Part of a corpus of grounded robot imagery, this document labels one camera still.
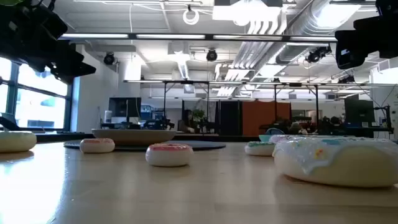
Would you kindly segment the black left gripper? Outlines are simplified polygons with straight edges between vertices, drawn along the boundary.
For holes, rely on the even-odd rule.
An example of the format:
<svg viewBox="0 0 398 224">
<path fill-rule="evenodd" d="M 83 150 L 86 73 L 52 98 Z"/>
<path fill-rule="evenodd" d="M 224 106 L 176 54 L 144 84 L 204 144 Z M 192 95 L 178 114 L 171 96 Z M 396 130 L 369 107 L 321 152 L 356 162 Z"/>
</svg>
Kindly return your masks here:
<svg viewBox="0 0 398 224">
<path fill-rule="evenodd" d="M 68 27 L 43 5 L 18 4 L 12 15 L 12 41 L 18 57 L 38 72 L 50 69 L 61 82 L 70 85 L 74 78 L 94 74 L 96 68 L 83 63 L 69 40 L 61 40 Z"/>
</svg>

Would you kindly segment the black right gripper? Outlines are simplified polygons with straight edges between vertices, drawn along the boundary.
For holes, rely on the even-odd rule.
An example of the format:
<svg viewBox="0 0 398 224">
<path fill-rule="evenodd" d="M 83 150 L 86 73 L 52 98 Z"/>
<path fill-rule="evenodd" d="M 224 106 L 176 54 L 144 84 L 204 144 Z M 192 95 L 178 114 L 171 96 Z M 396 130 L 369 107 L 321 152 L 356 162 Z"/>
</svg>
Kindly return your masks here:
<svg viewBox="0 0 398 224">
<path fill-rule="evenodd" d="M 398 57 L 398 14 L 358 19 L 353 26 L 355 30 L 335 32 L 335 59 L 339 69 L 358 67 L 376 51 L 380 58 Z"/>
</svg>

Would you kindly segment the black computer monitor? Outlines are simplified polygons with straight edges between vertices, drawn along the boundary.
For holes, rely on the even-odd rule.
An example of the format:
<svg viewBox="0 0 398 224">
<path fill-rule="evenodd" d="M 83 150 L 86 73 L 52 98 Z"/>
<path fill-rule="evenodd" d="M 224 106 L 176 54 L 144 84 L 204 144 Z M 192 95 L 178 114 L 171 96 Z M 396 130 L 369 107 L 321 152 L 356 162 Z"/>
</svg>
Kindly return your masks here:
<svg viewBox="0 0 398 224">
<path fill-rule="evenodd" d="M 124 121 L 139 122 L 141 119 L 140 97 L 112 97 L 109 99 L 108 110 L 112 118 L 123 118 Z"/>
<path fill-rule="evenodd" d="M 345 121 L 349 123 L 375 122 L 373 102 L 346 98 Z"/>
</svg>

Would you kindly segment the pink frosted donut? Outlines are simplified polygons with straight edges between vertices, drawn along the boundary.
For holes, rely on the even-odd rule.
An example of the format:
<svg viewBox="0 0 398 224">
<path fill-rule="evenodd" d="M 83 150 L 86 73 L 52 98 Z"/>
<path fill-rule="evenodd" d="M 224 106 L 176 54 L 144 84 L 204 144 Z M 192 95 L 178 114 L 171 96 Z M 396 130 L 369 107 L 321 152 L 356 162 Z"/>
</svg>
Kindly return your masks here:
<svg viewBox="0 0 398 224">
<path fill-rule="evenodd" d="M 113 152 L 115 143 L 109 138 L 83 139 L 80 142 L 80 151 L 83 153 L 100 154 Z"/>
<path fill-rule="evenodd" d="M 146 150 L 146 161 L 151 166 L 187 166 L 193 157 L 193 148 L 186 144 L 152 144 Z"/>
</svg>

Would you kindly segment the cream plain donut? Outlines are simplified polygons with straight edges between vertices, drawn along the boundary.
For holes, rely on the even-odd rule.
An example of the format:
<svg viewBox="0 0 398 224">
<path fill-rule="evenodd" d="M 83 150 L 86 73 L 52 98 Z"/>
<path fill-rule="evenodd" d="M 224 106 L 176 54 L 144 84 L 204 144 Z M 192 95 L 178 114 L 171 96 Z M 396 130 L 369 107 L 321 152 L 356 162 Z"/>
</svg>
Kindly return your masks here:
<svg viewBox="0 0 398 224">
<path fill-rule="evenodd" d="M 26 152 L 37 144 L 30 131 L 0 131 L 0 153 Z"/>
</svg>

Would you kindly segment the orange partition panel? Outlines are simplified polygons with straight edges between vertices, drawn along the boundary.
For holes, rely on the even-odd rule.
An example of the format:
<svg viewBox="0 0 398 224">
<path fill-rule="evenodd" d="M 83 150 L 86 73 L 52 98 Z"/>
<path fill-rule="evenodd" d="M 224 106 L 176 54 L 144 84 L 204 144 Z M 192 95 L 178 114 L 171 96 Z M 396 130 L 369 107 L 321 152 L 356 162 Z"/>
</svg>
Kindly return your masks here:
<svg viewBox="0 0 398 224">
<path fill-rule="evenodd" d="M 291 104 L 275 101 L 244 101 L 242 121 L 244 136 L 263 134 L 262 125 L 273 124 L 277 119 L 290 119 Z"/>
</svg>

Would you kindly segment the teal bowl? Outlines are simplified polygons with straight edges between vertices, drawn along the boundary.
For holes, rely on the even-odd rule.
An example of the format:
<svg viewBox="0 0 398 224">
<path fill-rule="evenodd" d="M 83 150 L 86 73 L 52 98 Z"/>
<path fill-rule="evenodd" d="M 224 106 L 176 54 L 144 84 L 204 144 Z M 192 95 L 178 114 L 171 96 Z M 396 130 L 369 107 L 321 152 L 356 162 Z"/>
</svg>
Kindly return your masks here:
<svg viewBox="0 0 398 224">
<path fill-rule="evenodd" d="M 277 128 L 269 128 L 265 134 L 259 135 L 259 139 L 262 142 L 268 142 L 272 136 L 284 135 L 284 132 Z"/>
</svg>

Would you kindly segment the black overhead light bar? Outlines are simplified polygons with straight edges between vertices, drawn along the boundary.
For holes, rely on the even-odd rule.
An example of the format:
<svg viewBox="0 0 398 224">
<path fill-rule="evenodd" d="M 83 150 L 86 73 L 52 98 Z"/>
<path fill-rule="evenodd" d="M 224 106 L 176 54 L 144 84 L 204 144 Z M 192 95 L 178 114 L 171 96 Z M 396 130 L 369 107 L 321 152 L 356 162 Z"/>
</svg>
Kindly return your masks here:
<svg viewBox="0 0 398 224">
<path fill-rule="evenodd" d="M 317 35 L 249 35 L 249 34 L 161 34 L 161 33 L 70 33 L 63 40 L 205 40 L 205 41 L 250 41 L 250 42 L 316 42 L 332 43 L 333 36 Z"/>
</svg>

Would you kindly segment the green potted plant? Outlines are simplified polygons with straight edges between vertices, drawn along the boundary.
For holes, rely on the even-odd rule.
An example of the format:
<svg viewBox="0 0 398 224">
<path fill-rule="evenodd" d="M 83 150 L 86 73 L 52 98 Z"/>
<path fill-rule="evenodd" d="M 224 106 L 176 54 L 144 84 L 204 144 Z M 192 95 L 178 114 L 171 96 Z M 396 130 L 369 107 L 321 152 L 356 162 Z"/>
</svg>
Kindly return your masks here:
<svg viewBox="0 0 398 224">
<path fill-rule="evenodd" d="M 196 122 L 197 124 L 204 123 L 205 121 L 207 121 L 206 114 L 203 110 L 200 109 L 192 110 L 192 116 L 194 122 Z"/>
</svg>

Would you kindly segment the green frosted donut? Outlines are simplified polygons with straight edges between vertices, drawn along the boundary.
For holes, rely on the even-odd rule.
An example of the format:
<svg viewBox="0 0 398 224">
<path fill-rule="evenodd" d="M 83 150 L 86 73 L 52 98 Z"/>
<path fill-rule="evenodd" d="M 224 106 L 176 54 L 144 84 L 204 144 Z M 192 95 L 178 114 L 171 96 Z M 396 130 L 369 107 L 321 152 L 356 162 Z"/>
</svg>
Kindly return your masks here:
<svg viewBox="0 0 398 224">
<path fill-rule="evenodd" d="M 251 141 L 245 147 L 245 153 L 250 156 L 271 156 L 275 148 L 272 142 Z"/>
</svg>

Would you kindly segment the black partition panel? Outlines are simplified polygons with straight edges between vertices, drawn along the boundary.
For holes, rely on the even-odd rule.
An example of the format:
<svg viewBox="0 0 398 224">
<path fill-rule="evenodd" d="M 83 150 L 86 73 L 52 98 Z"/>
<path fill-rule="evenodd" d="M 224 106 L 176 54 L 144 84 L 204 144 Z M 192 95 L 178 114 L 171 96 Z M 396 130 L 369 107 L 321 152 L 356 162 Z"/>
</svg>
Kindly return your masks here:
<svg viewBox="0 0 398 224">
<path fill-rule="evenodd" d="M 216 104 L 215 123 L 220 136 L 243 134 L 241 101 L 219 101 Z"/>
</svg>

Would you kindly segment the dark blue round mat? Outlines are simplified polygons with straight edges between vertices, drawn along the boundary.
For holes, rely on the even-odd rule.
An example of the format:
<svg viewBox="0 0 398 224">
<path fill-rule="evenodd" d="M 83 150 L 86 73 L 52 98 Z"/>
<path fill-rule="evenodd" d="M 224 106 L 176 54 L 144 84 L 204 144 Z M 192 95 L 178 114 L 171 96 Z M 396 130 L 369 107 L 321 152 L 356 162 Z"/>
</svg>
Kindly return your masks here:
<svg viewBox="0 0 398 224">
<path fill-rule="evenodd" d="M 226 147 L 226 144 L 222 142 L 211 142 L 211 141 L 167 141 L 166 144 L 186 144 L 191 146 L 194 151 L 208 151 L 214 149 L 222 149 Z M 65 148 L 79 149 L 80 140 L 72 140 L 63 143 Z M 116 151 L 135 151 L 145 152 L 148 146 L 117 146 L 115 145 Z"/>
</svg>

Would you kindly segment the silver ventilation duct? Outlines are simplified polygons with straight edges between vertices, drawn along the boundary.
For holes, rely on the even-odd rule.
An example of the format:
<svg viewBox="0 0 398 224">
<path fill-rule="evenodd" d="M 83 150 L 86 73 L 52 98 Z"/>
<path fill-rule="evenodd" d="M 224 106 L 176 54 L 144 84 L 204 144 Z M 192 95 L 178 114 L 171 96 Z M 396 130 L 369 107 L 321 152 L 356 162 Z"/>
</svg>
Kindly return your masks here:
<svg viewBox="0 0 398 224">
<path fill-rule="evenodd" d="M 329 35 L 342 26 L 360 5 L 330 4 L 336 0 L 312 0 L 303 12 L 290 23 L 285 35 Z M 277 52 L 270 58 L 271 63 L 288 64 L 299 58 L 307 48 L 290 44 L 277 44 Z"/>
</svg>

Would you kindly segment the window frame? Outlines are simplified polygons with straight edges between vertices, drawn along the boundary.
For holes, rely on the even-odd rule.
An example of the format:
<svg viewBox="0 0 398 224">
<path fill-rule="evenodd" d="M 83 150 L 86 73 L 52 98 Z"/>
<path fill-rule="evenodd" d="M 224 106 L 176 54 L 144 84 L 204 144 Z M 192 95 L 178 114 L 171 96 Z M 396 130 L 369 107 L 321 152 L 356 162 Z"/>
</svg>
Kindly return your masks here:
<svg viewBox="0 0 398 224">
<path fill-rule="evenodd" d="M 23 130 L 69 131 L 73 86 L 0 57 L 0 114 Z"/>
</svg>

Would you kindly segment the black metal frame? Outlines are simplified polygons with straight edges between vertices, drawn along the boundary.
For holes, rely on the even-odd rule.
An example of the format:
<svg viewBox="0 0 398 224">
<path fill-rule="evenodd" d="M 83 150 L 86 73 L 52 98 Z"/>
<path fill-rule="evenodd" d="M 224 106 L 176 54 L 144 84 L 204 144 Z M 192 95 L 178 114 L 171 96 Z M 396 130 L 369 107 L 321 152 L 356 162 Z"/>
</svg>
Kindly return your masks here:
<svg viewBox="0 0 398 224">
<path fill-rule="evenodd" d="M 360 90 L 359 94 L 365 94 L 368 91 L 370 91 L 372 88 L 376 87 L 390 87 L 390 84 L 369 84 L 369 83 L 359 83 L 359 84 L 349 84 L 349 83 L 300 83 L 300 82 L 295 82 L 295 83 L 278 83 L 278 82 L 232 82 L 232 81 L 201 81 L 201 80 L 129 80 L 128 83 L 140 83 L 140 84 L 163 84 L 164 85 L 164 96 L 163 100 L 165 101 L 167 98 L 167 85 L 169 83 L 172 84 L 181 84 L 181 85 L 206 85 L 208 88 L 211 86 L 220 86 L 220 87 L 235 87 L 235 88 L 240 88 L 240 87 L 245 87 L 247 85 L 251 86 L 258 86 L 258 87 L 263 87 L 264 89 L 267 90 L 272 90 L 272 97 L 248 97 L 248 96 L 214 96 L 210 97 L 207 96 L 205 100 L 210 101 L 210 100 L 216 100 L 216 101 L 265 101 L 265 102 L 270 102 L 270 101 L 275 101 L 275 102 L 280 102 L 280 103 L 291 103 L 293 102 L 293 99 L 290 98 L 278 98 L 277 95 L 279 94 L 280 91 L 290 89 L 290 90 L 305 90 L 309 91 L 311 94 L 314 95 L 313 98 L 296 98 L 295 101 L 312 101 L 315 104 L 315 124 L 317 126 L 320 125 L 319 123 L 319 102 L 321 99 L 319 98 L 319 93 L 320 90 L 324 90 L 326 87 L 330 88 L 337 88 L 337 87 L 355 87 Z M 263 132 L 265 132 L 269 125 L 262 125 L 260 129 L 263 129 Z"/>
</svg>

